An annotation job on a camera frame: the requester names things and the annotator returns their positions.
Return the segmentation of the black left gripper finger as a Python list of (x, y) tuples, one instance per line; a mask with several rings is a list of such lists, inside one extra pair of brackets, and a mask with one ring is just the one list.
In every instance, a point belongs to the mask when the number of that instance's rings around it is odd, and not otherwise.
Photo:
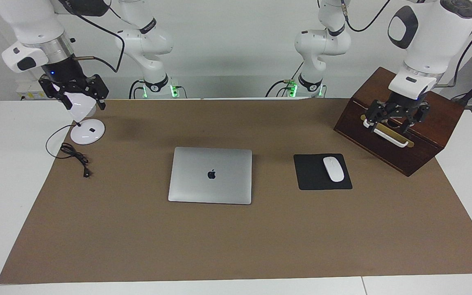
[(367, 110), (365, 112), (365, 119), (367, 120), (368, 129), (376, 129), (381, 121), (381, 110)]
[(401, 134), (405, 134), (408, 132), (410, 127), (412, 127), (416, 123), (416, 119), (414, 119), (414, 116), (412, 115), (406, 115), (405, 120), (403, 123), (401, 123), (401, 126), (399, 127), (399, 131)]

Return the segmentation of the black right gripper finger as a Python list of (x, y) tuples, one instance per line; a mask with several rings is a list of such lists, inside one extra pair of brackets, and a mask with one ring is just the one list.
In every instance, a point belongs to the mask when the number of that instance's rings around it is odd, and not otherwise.
[(73, 103), (71, 102), (70, 98), (64, 92), (56, 92), (54, 97), (60, 101), (65, 108), (69, 111), (73, 108)]
[(105, 110), (105, 99), (109, 94), (109, 89), (99, 75), (92, 76), (92, 93), (100, 110)]

